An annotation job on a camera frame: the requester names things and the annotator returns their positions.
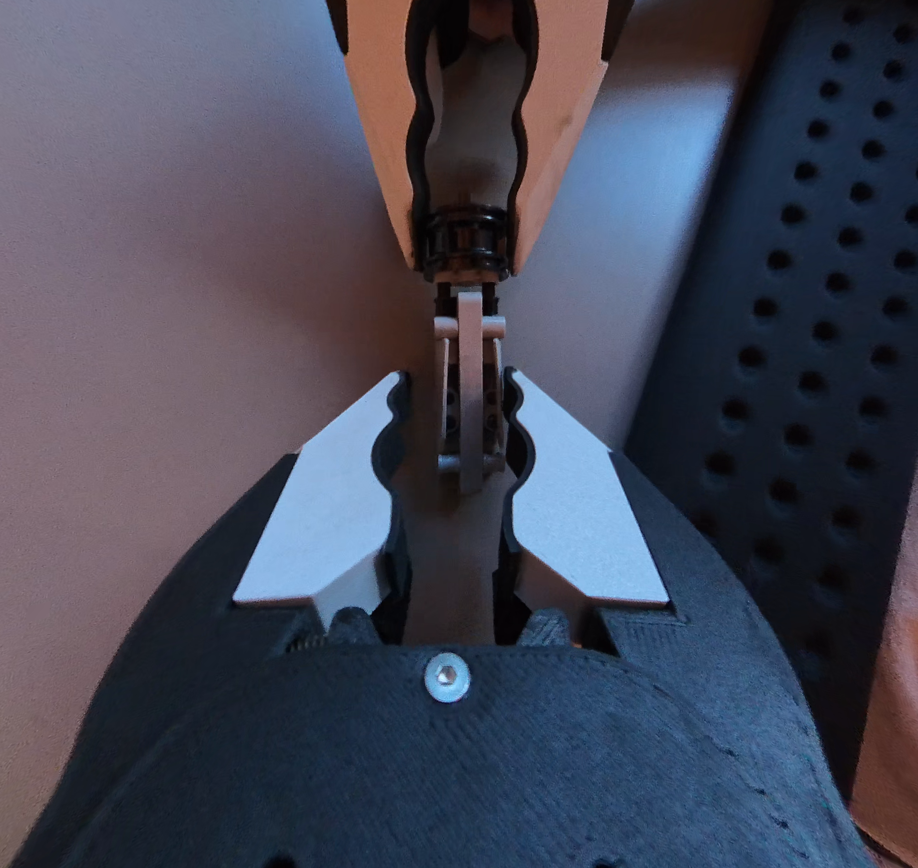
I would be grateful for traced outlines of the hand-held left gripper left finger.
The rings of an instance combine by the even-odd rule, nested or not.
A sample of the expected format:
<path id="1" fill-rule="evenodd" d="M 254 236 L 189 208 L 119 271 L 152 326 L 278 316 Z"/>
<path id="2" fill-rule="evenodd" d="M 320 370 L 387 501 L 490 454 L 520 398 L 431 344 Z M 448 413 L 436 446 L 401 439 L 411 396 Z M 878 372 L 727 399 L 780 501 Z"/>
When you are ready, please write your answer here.
<path id="1" fill-rule="evenodd" d="M 392 478 L 409 377 L 388 373 L 303 444 L 232 596 L 241 607 L 306 607 L 324 628 L 344 608 L 394 607 L 411 582 Z"/>

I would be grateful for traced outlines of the grey toy brick assembly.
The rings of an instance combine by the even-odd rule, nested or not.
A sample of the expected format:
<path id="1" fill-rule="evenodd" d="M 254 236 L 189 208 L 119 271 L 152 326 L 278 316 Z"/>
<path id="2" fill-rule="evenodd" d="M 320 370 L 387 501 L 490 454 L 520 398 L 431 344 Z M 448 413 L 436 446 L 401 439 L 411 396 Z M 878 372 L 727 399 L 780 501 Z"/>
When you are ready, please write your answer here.
<path id="1" fill-rule="evenodd" d="M 505 317 L 492 281 L 435 282 L 433 334 L 441 391 L 438 472 L 461 495 L 506 466 L 502 343 Z"/>

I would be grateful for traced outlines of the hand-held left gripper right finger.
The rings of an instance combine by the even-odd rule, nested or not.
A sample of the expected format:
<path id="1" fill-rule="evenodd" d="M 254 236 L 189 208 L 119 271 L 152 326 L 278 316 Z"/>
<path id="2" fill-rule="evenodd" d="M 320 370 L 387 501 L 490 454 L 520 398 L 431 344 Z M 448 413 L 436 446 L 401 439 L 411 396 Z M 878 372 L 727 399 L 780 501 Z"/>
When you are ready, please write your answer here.
<path id="1" fill-rule="evenodd" d="M 540 609 L 584 629 L 595 610 L 666 609 L 667 587 L 612 450 L 519 369 L 503 377 L 507 462 L 499 544 L 499 626 Z"/>

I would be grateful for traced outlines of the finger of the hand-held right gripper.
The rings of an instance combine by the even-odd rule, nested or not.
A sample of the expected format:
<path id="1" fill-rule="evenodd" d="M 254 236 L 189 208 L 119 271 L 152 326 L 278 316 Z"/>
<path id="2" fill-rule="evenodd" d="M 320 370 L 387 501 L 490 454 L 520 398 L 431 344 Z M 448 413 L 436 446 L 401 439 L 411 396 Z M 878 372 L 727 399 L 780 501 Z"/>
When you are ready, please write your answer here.
<path id="1" fill-rule="evenodd" d="M 526 0 L 534 10 L 534 71 L 520 117 L 525 166 L 515 188 L 513 269 L 543 229 L 607 70 L 609 0 Z"/>
<path id="2" fill-rule="evenodd" d="M 430 19 L 416 0 L 345 0 L 345 12 L 345 66 L 375 174 L 407 265 L 422 271 Z"/>

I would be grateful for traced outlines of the person in pink shirt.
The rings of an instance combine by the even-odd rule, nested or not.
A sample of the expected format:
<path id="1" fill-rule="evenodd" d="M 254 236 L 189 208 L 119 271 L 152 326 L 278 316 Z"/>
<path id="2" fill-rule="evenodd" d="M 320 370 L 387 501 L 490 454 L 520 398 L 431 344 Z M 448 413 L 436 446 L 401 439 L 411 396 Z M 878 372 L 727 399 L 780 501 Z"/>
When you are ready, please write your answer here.
<path id="1" fill-rule="evenodd" d="M 885 618 L 852 797 L 874 844 L 917 865 L 917 483 Z"/>

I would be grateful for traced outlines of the grey desk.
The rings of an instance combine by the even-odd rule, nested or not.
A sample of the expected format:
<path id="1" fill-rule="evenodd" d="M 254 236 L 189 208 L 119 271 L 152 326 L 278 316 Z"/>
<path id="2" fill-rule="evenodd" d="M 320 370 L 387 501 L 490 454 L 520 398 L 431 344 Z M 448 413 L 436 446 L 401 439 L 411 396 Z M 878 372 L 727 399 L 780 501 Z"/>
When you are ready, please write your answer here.
<path id="1" fill-rule="evenodd" d="M 636 0 L 507 361 L 622 447 L 773 0 Z M 325 0 L 2 0 L 2 866 L 174 564 L 394 369 L 407 638 L 489 641 L 508 478 L 432 463 L 407 268 Z"/>

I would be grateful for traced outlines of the black toy wheel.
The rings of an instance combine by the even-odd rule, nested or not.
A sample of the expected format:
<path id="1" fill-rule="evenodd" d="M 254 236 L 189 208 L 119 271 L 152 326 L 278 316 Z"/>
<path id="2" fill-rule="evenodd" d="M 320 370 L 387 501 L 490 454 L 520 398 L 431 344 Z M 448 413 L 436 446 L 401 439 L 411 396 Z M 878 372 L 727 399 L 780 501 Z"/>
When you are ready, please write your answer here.
<path id="1" fill-rule="evenodd" d="M 503 282 L 511 274 L 503 208 L 444 206 L 416 219 L 413 231 L 417 268 L 426 282 L 463 272 L 491 274 Z"/>

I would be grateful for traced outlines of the black studded base plate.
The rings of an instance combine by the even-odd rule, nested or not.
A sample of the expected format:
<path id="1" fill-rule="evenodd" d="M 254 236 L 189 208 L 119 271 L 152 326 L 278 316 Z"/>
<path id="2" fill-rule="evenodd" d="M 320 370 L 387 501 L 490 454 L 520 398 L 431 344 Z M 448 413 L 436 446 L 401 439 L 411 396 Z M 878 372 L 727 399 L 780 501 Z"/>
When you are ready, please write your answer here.
<path id="1" fill-rule="evenodd" d="M 743 581 L 849 798 L 916 464 L 917 0 L 777 0 L 625 452 Z"/>

